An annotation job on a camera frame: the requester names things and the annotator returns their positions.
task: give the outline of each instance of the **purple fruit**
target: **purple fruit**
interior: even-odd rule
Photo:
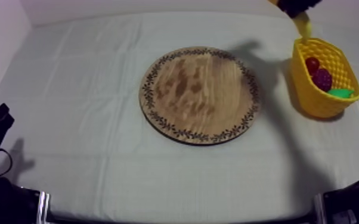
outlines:
[[[333,78],[327,69],[319,69],[312,77],[313,83],[322,91],[329,91],[333,85]]]

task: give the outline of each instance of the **red fruit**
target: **red fruit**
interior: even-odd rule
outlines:
[[[320,67],[320,62],[315,57],[310,57],[305,61],[306,67],[308,68],[309,73],[312,75],[317,72]]]
[[[333,78],[327,69],[319,69],[312,77],[313,83],[322,91],[329,91],[333,85]]]

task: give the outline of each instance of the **cable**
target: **cable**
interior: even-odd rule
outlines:
[[[11,155],[10,155],[7,151],[5,151],[5,150],[2,149],[2,148],[0,148],[0,152],[6,153],[6,155],[8,156],[8,158],[9,158],[9,160],[10,160],[10,165],[8,166],[8,169],[7,169],[5,172],[3,172],[3,173],[0,174],[0,177],[1,177],[1,176],[3,176],[4,174],[8,173],[8,172],[11,170],[11,168],[13,168],[13,158],[11,157]]]

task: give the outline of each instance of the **basket handle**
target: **basket handle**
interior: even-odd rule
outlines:
[[[268,0],[273,5],[277,6],[278,0]],[[295,24],[299,34],[302,36],[302,43],[306,43],[312,35],[312,24],[306,12],[299,13],[296,17],[291,18]]]

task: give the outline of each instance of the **yellow object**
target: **yellow object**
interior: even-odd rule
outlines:
[[[309,57],[317,58],[320,67],[330,72],[332,89],[350,89],[354,91],[351,97],[335,97],[315,86],[305,65]],[[302,39],[295,40],[291,72],[302,109],[314,117],[333,117],[359,99],[359,83],[343,52],[321,39],[310,38],[305,43]]]
[[[268,0],[275,6],[277,6],[278,0]],[[312,35],[312,24],[310,23],[309,16],[306,12],[300,13],[298,16],[292,19],[293,23],[302,36],[303,41],[307,41]]]

